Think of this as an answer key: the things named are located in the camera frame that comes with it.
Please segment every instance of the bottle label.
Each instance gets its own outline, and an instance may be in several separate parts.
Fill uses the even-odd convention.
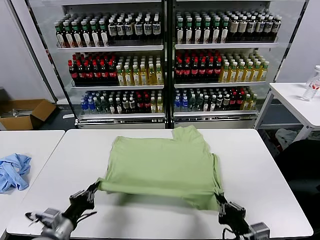
[[[238,72],[238,76],[236,76],[236,82],[241,82],[242,76],[243,76],[244,72],[243,71],[239,71]]]
[[[212,43],[213,44],[217,44],[218,43],[218,37],[219,37],[219,29],[215,29],[213,31],[213,35],[212,35]]]
[[[201,38],[201,30],[197,29],[197,30],[195,30],[194,43],[195,44],[199,44],[200,43],[200,38]]]
[[[122,114],[122,108],[121,108],[121,106],[117,106],[116,109],[118,110],[118,114]]]
[[[72,77],[73,79],[76,79],[76,78],[78,77],[78,73],[76,73],[76,72],[75,72],[75,73],[72,73],[72,74],[71,74],[71,77]]]
[[[235,71],[231,72],[230,83],[235,82],[235,77],[236,77],[236,72]]]
[[[156,74],[156,83],[158,85],[160,85],[162,83],[162,74],[161,73]]]
[[[262,33],[262,31],[264,30],[264,27],[265,27],[265,23],[258,21],[258,22],[256,23],[255,31],[256,31],[257,33]]]
[[[238,32],[239,33],[244,33],[246,31],[247,28],[247,22],[239,22],[239,28],[238,28]]]
[[[221,69],[214,69],[214,74],[220,74],[221,73]]]
[[[247,71],[244,77],[245,82],[249,82],[251,76],[251,71]]]
[[[74,48],[75,47],[75,43],[74,43],[74,40],[72,39],[72,36],[70,33],[67,33],[66,35],[66,39],[68,40],[69,42],[69,45],[71,48]]]
[[[81,41],[81,38],[80,38],[80,34],[79,33],[75,33],[74,34],[74,38],[75,38],[75,41],[76,41],[76,44],[78,45],[79,48],[82,48],[82,41]]]
[[[225,82],[227,81],[227,78],[228,78],[228,72],[225,71],[225,72],[223,72],[221,81],[222,81],[223,83],[225,83]]]
[[[273,26],[272,26],[272,29],[271,29],[271,32],[277,33],[279,31],[280,25],[281,25],[280,22],[274,22]]]
[[[130,75],[125,75],[126,85],[131,86],[131,77]]]
[[[108,46],[108,36],[105,32],[101,33],[101,38],[102,38],[102,42],[103,42],[103,46],[107,47]]]
[[[204,30],[204,35],[203,35],[204,44],[209,43],[209,35],[210,35],[210,30],[209,29]]]
[[[184,35],[184,31],[178,30],[178,33],[177,33],[177,41],[178,41],[178,44],[182,44],[183,35]]]
[[[186,36],[185,36],[185,43],[191,44],[191,38],[192,38],[192,30],[187,30]]]
[[[153,28],[153,34],[154,34],[154,35],[159,35],[159,34],[161,33],[160,23],[153,24],[153,25],[152,25],[152,28]]]
[[[190,69],[183,70],[183,74],[184,75],[189,75],[190,74]]]
[[[136,86],[140,85],[139,84],[139,75],[138,74],[133,75],[133,79],[134,79],[134,84]]]
[[[110,36],[117,36],[117,27],[115,25],[109,25],[108,29]]]
[[[215,110],[216,104],[215,103],[211,103],[210,106],[210,112],[213,112]]]
[[[207,69],[207,70],[206,70],[206,74],[208,74],[208,75],[211,75],[213,72],[214,72],[213,69]]]
[[[231,22],[229,31],[230,31],[231,33],[236,33],[237,30],[238,30],[238,26],[239,26],[239,22]]]
[[[91,47],[90,37],[88,33],[83,34],[83,38],[87,47]]]
[[[119,36],[124,36],[125,35],[125,25],[117,25],[116,31]]]
[[[264,33],[270,33],[273,24],[274,24],[274,23],[273,23],[272,21],[266,22],[263,32],[264,32]]]
[[[255,31],[255,22],[248,22],[246,27],[246,32],[251,34],[254,31]]]
[[[115,108],[113,106],[110,107],[111,114],[115,114]]]
[[[208,104],[207,104],[207,103],[205,103],[205,104],[203,105],[203,111],[204,111],[204,112],[208,111]]]
[[[221,42],[220,43],[222,43],[222,44],[226,43],[227,34],[228,34],[228,29],[223,29],[222,33],[221,33]]]
[[[151,35],[152,34],[152,25],[151,23],[144,24],[144,34]]]
[[[255,71],[253,72],[253,75],[252,75],[252,81],[253,81],[253,82],[257,81],[258,74],[259,74],[259,71],[256,71],[256,70],[255,70]]]
[[[143,34],[142,24],[135,24],[134,25],[134,29],[135,29],[135,34],[136,35],[142,35]]]

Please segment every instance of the bottle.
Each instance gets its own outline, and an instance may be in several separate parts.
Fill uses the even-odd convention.
[[[256,109],[256,103],[257,103],[257,94],[253,94],[253,97],[249,103],[248,110],[255,110]]]
[[[195,19],[195,28],[194,28],[194,43],[200,44],[202,37],[202,29],[201,29],[201,17],[197,17]]]
[[[259,74],[260,67],[261,67],[260,65],[261,65],[260,61],[255,62],[255,66],[254,66],[254,69],[252,70],[250,82],[257,82],[258,74]]]
[[[237,92],[234,91],[231,95],[230,101],[229,101],[229,109],[235,110],[236,109],[236,100],[237,100]]]
[[[191,44],[193,42],[193,31],[192,31],[192,17],[187,17],[185,27],[185,43]]]
[[[184,28],[183,28],[183,21],[182,17],[178,18],[177,27],[176,27],[176,43],[182,44],[183,37],[184,37]]]
[[[244,61],[240,62],[240,66],[237,69],[236,75],[235,75],[235,82],[240,83],[242,81],[242,78],[244,76],[244,69],[245,69],[246,63]]]
[[[97,30],[96,21],[90,21],[91,26],[91,37],[92,37],[92,46],[93,47],[100,47],[100,39],[99,39],[99,31]]]
[[[107,47],[109,45],[108,43],[108,31],[107,31],[107,27],[105,24],[105,20],[100,20],[99,21],[99,25],[100,25],[100,39],[101,39],[101,46],[102,47]]]
[[[159,17],[155,16],[152,23],[152,31],[155,39],[160,39],[161,37],[161,23]]]
[[[164,84],[164,79],[163,79],[163,75],[162,75],[162,71],[161,71],[161,64],[157,63],[156,65],[156,84],[157,85],[161,85]]]
[[[195,106],[196,106],[196,95],[192,94],[191,95],[191,99],[190,99],[189,104],[188,104],[188,112],[194,111]]]
[[[246,94],[245,95],[245,99],[244,101],[242,102],[241,106],[240,106],[240,110],[248,110],[249,108],[249,103],[250,103],[250,94]]]
[[[251,75],[252,75],[252,67],[253,67],[253,62],[249,61],[247,63],[247,67],[246,69],[243,71],[243,75],[242,75],[242,82],[250,82],[251,79]]]
[[[55,36],[58,40],[58,46],[59,48],[66,48],[66,43],[68,42],[66,36],[63,34],[63,31],[61,30],[61,24],[60,22],[56,21],[54,23],[55,27]]]
[[[251,41],[253,39],[256,25],[257,25],[256,16],[252,16],[251,20],[248,21],[248,23],[247,23],[247,27],[246,27],[246,31],[245,31],[245,33],[246,33],[245,37],[246,37],[247,41]]]
[[[220,17],[214,19],[214,26],[212,27],[212,43],[217,44],[220,36]]]
[[[260,71],[257,77],[258,82],[265,82],[266,81],[266,76],[268,73],[268,66],[269,66],[269,61],[265,61],[263,64],[263,67],[260,67]]]
[[[229,69],[228,77],[226,79],[227,83],[234,83],[236,79],[236,74],[237,74],[237,65],[238,63],[234,61],[232,63],[231,69]]]
[[[152,38],[152,23],[150,22],[150,19],[146,17],[144,19],[144,35],[146,39],[151,39]]]
[[[143,38],[144,30],[142,23],[140,22],[140,18],[135,19],[134,32],[137,40],[141,40]]]
[[[74,37],[71,34],[72,32],[70,30],[69,22],[64,21],[63,26],[64,26],[64,35],[67,40],[66,47],[67,48],[74,48],[76,46],[75,45],[76,40],[74,39]]]
[[[191,78],[197,79],[198,77],[198,58],[196,57],[191,67]]]
[[[223,27],[221,31],[221,44],[225,44],[227,40],[227,35],[228,35],[228,29],[229,29],[229,17],[225,17],[223,19]]]
[[[117,26],[114,23],[114,19],[109,19],[109,25],[108,25],[108,31],[110,36],[110,44],[115,44],[116,38],[117,38]]]
[[[233,20],[231,20],[230,22],[228,42],[234,42],[236,40],[235,37],[237,36],[238,27],[239,27],[238,19],[239,19],[238,16],[234,16]]]
[[[95,103],[92,100],[92,98],[88,99],[88,106],[89,106],[89,113],[90,114],[96,114],[97,113],[96,106],[95,106]]]
[[[204,44],[208,44],[209,43],[209,39],[211,37],[211,34],[210,34],[210,21],[211,21],[211,18],[210,17],[206,17],[205,18],[205,23],[204,23],[204,28],[203,28],[203,43]]]
[[[273,22],[273,25],[272,25],[272,28],[271,28],[272,41],[276,40],[279,28],[281,26],[281,20],[282,20],[281,16],[276,16],[275,17],[275,21]]]

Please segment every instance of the yellow bottle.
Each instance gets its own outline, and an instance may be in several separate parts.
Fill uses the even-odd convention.
[[[242,102],[241,106],[240,106],[240,110],[248,110],[249,109],[249,103],[250,103],[250,94],[248,93],[245,96],[244,101]]]
[[[127,86],[134,86],[135,82],[133,80],[133,76],[132,76],[129,65],[124,65],[124,70],[125,70],[126,85]]]
[[[134,81],[134,85],[136,85],[136,86],[142,85],[138,65],[136,65],[136,64],[133,65],[133,81]]]
[[[116,71],[117,71],[117,77],[118,77],[118,82],[120,86],[127,86],[126,79],[124,77],[124,74],[122,72],[121,66],[117,65],[116,66]]]
[[[147,85],[148,75],[146,73],[146,69],[145,69],[144,64],[140,65],[140,77],[141,77],[141,84],[144,86]]]
[[[223,71],[220,73],[220,78],[219,78],[219,82],[220,83],[226,83],[227,82],[227,78],[228,78],[228,74],[229,74],[229,62],[224,62],[224,68]]]
[[[258,77],[257,77],[257,81],[262,81],[265,82],[266,81],[266,75],[268,73],[268,66],[269,66],[269,62],[265,61],[263,67],[260,68]]]
[[[157,77],[154,69],[154,64],[149,64],[149,71],[148,71],[148,85],[156,85]]]
[[[243,75],[242,75],[242,82],[249,82],[250,78],[251,78],[251,74],[252,74],[252,65],[254,63],[252,61],[249,61],[247,63],[247,67],[246,69],[243,71]]]
[[[227,83],[234,83],[236,79],[236,74],[237,74],[237,65],[238,63],[234,61],[232,63],[231,69],[229,69],[228,77],[226,79]]]
[[[157,63],[156,65],[156,84],[157,85],[161,85],[164,84],[164,77],[162,75],[162,71],[161,71],[161,64]]]
[[[236,83],[240,83],[240,82],[241,82],[242,77],[243,77],[243,75],[244,75],[245,65],[246,65],[246,64],[245,64],[244,61],[241,61],[241,62],[240,62],[240,66],[239,66],[239,68],[238,68],[238,70],[237,70],[237,73],[236,73],[236,75],[235,75],[235,82],[236,82]]]
[[[261,67],[260,65],[261,65],[260,61],[255,62],[255,66],[254,66],[254,69],[252,70],[250,82],[256,82],[258,80],[258,74]]]

